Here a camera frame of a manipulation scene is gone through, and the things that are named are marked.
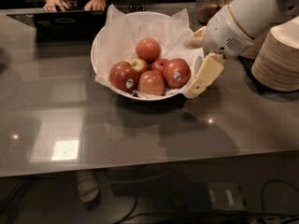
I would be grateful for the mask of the person's right hand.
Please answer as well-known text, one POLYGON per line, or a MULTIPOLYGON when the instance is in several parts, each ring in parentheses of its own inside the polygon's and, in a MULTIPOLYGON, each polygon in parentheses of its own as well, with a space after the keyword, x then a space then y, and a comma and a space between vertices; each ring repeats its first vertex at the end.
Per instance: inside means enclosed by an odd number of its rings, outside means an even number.
POLYGON ((46 12, 67 11, 69 5, 63 0, 45 0, 46 4, 43 9, 46 12))

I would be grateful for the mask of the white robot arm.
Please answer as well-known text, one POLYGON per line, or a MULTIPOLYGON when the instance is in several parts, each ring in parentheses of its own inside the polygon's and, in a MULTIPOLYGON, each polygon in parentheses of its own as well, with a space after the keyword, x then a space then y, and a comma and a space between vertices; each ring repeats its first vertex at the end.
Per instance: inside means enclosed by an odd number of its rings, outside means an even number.
POLYGON ((201 48, 195 70, 184 95, 194 98, 204 92, 233 59, 253 46, 266 29, 287 22, 299 14, 299 0, 233 0, 184 42, 188 49, 201 48))

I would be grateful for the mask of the person's left hand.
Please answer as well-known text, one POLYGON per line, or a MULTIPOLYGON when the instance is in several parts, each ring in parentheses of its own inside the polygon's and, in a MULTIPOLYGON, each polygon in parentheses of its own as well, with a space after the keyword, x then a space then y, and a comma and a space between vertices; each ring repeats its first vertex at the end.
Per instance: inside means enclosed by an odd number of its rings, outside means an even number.
POLYGON ((91 0, 84 6, 84 9, 104 11, 106 9, 106 6, 106 0, 91 0))

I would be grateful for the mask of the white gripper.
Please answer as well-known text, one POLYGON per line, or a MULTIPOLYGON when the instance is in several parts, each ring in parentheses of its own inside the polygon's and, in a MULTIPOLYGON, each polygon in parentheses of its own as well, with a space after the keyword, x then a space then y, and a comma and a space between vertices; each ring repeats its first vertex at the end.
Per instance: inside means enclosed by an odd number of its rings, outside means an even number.
POLYGON ((203 93, 221 74, 225 63, 223 56, 237 57, 253 45, 253 39, 243 31, 231 9, 224 6, 206 26, 189 36, 183 45, 187 49, 199 49, 203 46, 204 53, 207 54, 199 60, 199 69, 184 92, 185 97, 194 98, 203 93))

